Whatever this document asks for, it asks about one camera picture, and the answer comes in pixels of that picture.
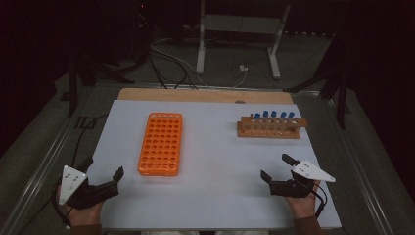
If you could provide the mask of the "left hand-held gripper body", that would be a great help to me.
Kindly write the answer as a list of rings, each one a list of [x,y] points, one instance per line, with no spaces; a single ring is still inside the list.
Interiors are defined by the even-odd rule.
[[[84,210],[118,195],[118,182],[90,185],[88,176],[73,167],[64,166],[58,203]]]

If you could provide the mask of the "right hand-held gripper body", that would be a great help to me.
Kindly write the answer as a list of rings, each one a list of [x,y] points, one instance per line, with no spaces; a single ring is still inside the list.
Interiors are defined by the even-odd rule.
[[[275,181],[268,184],[271,195],[304,198],[313,192],[315,181],[335,182],[336,179],[319,166],[304,160],[292,166],[292,178],[287,181]]]

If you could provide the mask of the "wooden tube rack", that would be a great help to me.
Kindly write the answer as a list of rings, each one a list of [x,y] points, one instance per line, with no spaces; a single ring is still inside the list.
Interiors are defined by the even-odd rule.
[[[300,130],[306,127],[305,118],[241,117],[237,134],[249,138],[300,139]]]

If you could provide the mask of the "orange plastic tube rack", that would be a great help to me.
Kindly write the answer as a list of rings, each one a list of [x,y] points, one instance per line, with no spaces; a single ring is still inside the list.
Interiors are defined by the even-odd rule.
[[[150,113],[137,165],[144,176],[176,176],[180,166],[182,115]]]

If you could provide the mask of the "person's left hand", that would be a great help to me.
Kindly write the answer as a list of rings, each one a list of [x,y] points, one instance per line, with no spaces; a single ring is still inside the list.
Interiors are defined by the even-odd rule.
[[[84,210],[73,209],[72,207],[65,205],[67,219],[71,228],[74,228],[75,226],[100,225],[103,204],[103,202],[100,202],[93,207]]]

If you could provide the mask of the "person's right hand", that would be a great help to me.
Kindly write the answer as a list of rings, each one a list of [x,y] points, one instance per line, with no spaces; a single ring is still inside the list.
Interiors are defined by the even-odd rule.
[[[294,219],[315,216],[316,196],[314,193],[309,193],[304,198],[286,197],[285,200],[289,205]]]

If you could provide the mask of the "white table cover sheet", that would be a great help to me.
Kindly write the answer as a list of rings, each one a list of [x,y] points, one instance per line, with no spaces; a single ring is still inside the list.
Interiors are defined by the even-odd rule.
[[[285,200],[261,179],[285,181],[291,168],[281,159],[317,161],[305,131],[298,140],[240,138],[237,122],[264,111],[297,115],[295,105],[122,101],[113,103],[87,175],[91,183],[124,176],[118,196],[105,202],[106,229],[274,230],[290,228]],[[173,177],[137,170],[149,114],[183,116],[181,159]]]

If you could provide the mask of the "black tripod stand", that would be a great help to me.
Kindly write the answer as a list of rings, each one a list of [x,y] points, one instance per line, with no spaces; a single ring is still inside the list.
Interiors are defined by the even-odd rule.
[[[338,94],[336,119],[339,126],[345,129],[347,81],[351,70],[350,57],[349,47],[344,38],[340,34],[336,34],[314,76],[298,85],[285,88],[284,91],[298,93],[302,89],[324,80],[325,83],[319,95],[322,99],[332,99],[335,94]]]
[[[133,84],[132,80],[122,77],[119,73],[109,69],[102,63],[93,60],[90,56],[77,49],[68,50],[69,91],[61,96],[62,101],[69,102],[68,116],[71,117],[78,106],[78,85],[80,78],[84,85],[94,85],[96,82],[92,69],[97,69],[119,83]]]

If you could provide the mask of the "white metal stand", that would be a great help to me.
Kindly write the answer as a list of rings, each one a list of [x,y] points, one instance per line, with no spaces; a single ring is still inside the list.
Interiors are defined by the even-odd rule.
[[[284,32],[287,17],[291,10],[290,3],[283,4],[283,10],[278,18],[215,15],[206,12],[206,0],[201,0],[199,24],[199,50],[196,62],[196,74],[203,74],[205,69],[205,33],[207,30],[243,33],[273,34],[274,42],[267,48],[267,56],[272,77],[278,79],[281,72],[277,62],[276,52]]]

